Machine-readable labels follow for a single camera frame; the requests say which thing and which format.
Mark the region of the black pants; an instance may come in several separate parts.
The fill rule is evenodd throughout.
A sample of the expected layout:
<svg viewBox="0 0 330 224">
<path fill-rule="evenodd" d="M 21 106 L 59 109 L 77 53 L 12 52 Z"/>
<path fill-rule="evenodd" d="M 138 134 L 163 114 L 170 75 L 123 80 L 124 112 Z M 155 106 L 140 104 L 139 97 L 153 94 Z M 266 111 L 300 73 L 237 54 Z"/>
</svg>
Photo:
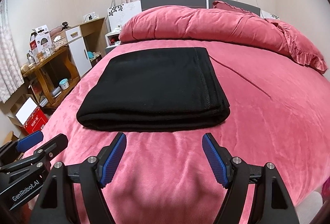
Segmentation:
<svg viewBox="0 0 330 224">
<path fill-rule="evenodd" d="M 207 49 L 176 47 L 112 58 L 76 117 L 98 131 L 172 132 L 213 127 L 229 115 Z"/>
</svg>

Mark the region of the red cardboard box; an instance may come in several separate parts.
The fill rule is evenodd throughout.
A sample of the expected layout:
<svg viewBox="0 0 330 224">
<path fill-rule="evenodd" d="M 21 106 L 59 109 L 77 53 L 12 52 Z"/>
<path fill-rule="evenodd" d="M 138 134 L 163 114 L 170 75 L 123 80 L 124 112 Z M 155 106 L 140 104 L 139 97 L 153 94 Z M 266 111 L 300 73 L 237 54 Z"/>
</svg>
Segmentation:
<svg viewBox="0 0 330 224">
<path fill-rule="evenodd" d="M 30 94 L 23 94 L 10 109 L 8 116 L 11 123 L 17 126 L 24 135 L 41 131 L 48 122 L 47 116 Z"/>
</svg>

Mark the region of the side window curtain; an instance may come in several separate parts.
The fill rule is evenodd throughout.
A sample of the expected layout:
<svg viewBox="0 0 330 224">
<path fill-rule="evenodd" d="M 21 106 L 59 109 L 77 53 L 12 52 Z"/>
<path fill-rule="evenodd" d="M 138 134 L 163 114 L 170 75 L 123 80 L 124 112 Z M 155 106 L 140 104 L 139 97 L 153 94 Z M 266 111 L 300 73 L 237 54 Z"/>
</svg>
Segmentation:
<svg viewBox="0 0 330 224">
<path fill-rule="evenodd" d="M 1 0 L 1 102 L 6 103 L 11 95 L 24 84 L 8 22 L 7 0 Z"/>
</svg>

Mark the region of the wooden side table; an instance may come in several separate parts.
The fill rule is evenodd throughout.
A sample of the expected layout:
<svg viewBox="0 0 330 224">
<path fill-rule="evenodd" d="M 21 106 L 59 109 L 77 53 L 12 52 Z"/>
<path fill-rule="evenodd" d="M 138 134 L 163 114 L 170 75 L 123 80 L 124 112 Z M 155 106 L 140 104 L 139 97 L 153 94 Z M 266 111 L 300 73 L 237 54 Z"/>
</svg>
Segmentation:
<svg viewBox="0 0 330 224">
<path fill-rule="evenodd" d="M 51 56 L 35 64 L 28 71 L 23 72 L 22 76 L 29 83 L 33 79 L 36 79 L 40 83 L 42 93 L 48 100 L 45 108 L 49 110 L 57 109 L 65 97 L 81 80 L 76 66 L 71 62 L 69 46 L 62 46 Z M 52 91 L 59 86 L 59 82 L 62 79 L 68 79 L 69 87 L 62 90 L 55 97 Z"/>
</svg>

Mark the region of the light blue lidded jar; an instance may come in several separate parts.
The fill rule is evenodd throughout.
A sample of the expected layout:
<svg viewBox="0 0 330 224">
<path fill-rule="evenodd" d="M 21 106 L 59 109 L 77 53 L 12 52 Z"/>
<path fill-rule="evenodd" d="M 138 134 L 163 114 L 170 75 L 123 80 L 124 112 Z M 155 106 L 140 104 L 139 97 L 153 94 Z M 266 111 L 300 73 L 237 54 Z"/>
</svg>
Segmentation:
<svg viewBox="0 0 330 224">
<path fill-rule="evenodd" d="M 59 87 L 62 89 L 62 90 L 66 90 L 69 88 L 69 80 L 67 78 L 65 79 L 62 79 L 60 82 L 59 82 Z"/>
</svg>

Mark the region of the white red product box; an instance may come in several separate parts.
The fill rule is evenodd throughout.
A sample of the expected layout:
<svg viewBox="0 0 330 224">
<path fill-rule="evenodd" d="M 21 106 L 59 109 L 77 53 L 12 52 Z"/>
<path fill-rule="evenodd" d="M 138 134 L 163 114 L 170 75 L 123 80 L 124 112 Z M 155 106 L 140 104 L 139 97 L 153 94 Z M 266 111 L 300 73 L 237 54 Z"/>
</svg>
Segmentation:
<svg viewBox="0 0 330 224">
<path fill-rule="evenodd" d="M 30 35 L 30 49 L 33 56 L 51 46 L 51 37 L 48 26 L 43 25 L 32 29 Z"/>
</svg>

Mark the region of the pink balloon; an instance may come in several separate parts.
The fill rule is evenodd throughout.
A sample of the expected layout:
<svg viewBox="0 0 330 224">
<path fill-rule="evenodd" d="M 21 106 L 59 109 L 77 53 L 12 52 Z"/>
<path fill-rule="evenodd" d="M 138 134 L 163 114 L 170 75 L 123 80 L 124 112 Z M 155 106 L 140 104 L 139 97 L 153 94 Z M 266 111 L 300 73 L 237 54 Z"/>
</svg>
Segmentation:
<svg viewBox="0 0 330 224">
<path fill-rule="evenodd" d="M 322 185 L 321 191 L 323 202 L 330 199 L 330 178 L 328 178 L 325 183 Z"/>
</svg>

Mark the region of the white wooden cabinet desk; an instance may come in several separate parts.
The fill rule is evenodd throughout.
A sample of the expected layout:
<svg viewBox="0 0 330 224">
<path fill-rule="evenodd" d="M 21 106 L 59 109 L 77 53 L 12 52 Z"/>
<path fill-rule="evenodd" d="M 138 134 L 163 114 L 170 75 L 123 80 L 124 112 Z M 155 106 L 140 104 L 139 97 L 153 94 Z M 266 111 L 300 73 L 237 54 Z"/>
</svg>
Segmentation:
<svg viewBox="0 0 330 224">
<path fill-rule="evenodd" d="M 91 60 L 89 52 L 96 53 L 103 58 L 106 55 L 107 33 L 106 21 L 104 17 L 94 19 L 67 29 L 60 28 L 61 32 L 54 32 L 51 39 L 54 42 L 55 37 L 65 38 L 71 58 L 78 70 L 80 78 L 88 73 L 96 64 L 96 60 Z"/>
</svg>

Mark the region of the pink ruffled pillow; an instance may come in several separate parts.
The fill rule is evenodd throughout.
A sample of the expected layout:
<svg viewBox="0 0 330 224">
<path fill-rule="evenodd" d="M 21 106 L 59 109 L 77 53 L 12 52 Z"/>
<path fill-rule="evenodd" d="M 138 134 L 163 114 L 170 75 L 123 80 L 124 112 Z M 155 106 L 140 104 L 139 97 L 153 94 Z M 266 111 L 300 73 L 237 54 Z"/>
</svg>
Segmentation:
<svg viewBox="0 0 330 224">
<path fill-rule="evenodd" d="M 229 22 L 220 28 L 220 38 L 224 41 L 273 51 L 321 75 L 328 70 L 322 53 L 294 26 L 281 20 L 262 18 L 219 0 L 213 2 L 213 8 L 228 12 L 225 18 Z"/>
</svg>

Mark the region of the pink folded duvet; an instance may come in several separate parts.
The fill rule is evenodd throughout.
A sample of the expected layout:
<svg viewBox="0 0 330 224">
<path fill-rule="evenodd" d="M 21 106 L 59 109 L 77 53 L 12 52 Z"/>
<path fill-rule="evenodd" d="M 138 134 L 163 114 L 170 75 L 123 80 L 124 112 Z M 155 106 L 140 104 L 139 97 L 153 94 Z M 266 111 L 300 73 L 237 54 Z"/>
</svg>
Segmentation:
<svg viewBox="0 0 330 224">
<path fill-rule="evenodd" d="M 142 40 L 221 41 L 220 28 L 229 22 L 220 9 L 160 6 L 133 16 L 122 27 L 122 42 Z"/>
</svg>

